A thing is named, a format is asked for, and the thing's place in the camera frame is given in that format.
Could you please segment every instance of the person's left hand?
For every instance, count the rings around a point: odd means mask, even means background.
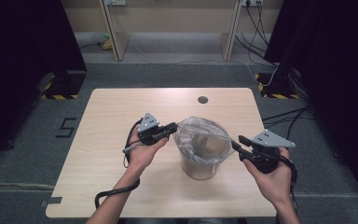
[[[133,129],[130,138],[130,143],[133,143],[132,145],[136,145],[136,147],[130,151],[129,168],[143,172],[152,162],[156,152],[168,142],[168,138],[162,138],[152,146],[143,145],[143,143],[139,141],[138,127],[139,126]]]

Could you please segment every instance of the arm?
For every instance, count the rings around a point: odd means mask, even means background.
[[[132,132],[130,142],[139,140],[136,131]],[[137,146],[130,152],[131,162],[124,175],[118,180],[113,189],[122,189],[133,185],[145,168],[152,162],[156,152],[168,142],[167,138],[159,140],[152,146]],[[92,214],[87,223],[117,223],[118,218],[131,192],[115,194],[107,197],[101,206]]]
[[[280,154],[289,159],[289,152],[286,148],[280,147]],[[275,171],[270,174],[263,174],[248,160],[243,160],[249,173],[255,178],[257,186],[263,196],[269,200],[278,213],[280,222],[300,223],[298,216],[290,201],[290,178],[291,171],[282,162],[279,162]]]

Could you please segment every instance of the gray carpet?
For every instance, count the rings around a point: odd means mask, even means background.
[[[272,72],[251,66],[254,74]],[[49,76],[41,81],[44,88]],[[243,65],[88,64],[88,74],[76,100],[40,100],[14,137],[15,147],[0,151],[0,183],[34,184],[29,189],[0,187],[0,223],[84,223],[86,219],[51,219],[45,216],[48,200],[76,130],[69,138],[60,130],[77,127],[90,94],[97,88],[196,88],[247,87],[253,90],[262,118],[301,108],[306,100],[278,100],[260,96],[255,81]],[[292,128],[297,144],[291,159],[298,170],[296,198],[303,223],[358,223],[358,185],[345,164],[334,156],[311,111]],[[269,128],[286,136],[290,122]],[[248,223],[274,223],[271,217],[248,217]]]

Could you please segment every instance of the triangular metal plate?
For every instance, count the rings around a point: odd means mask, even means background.
[[[144,132],[148,129],[158,126],[158,120],[153,117],[150,113],[146,113],[142,119],[141,124],[139,125],[138,133]]]
[[[288,141],[276,133],[272,133],[269,130],[258,134],[252,138],[252,142],[263,147],[295,147],[296,144]]]

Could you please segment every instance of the person's right hand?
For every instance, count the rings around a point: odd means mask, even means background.
[[[280,147],[280,154],[289,159],[289,152],[286,148]],[[272,173],[263,174],[248,160],[243,160],[249,173],[255,178],[257,186],[260,188],[263,196],[274,206],[282,203],[290,203],[290,168],[283,162],[278,163],[277,169]]]

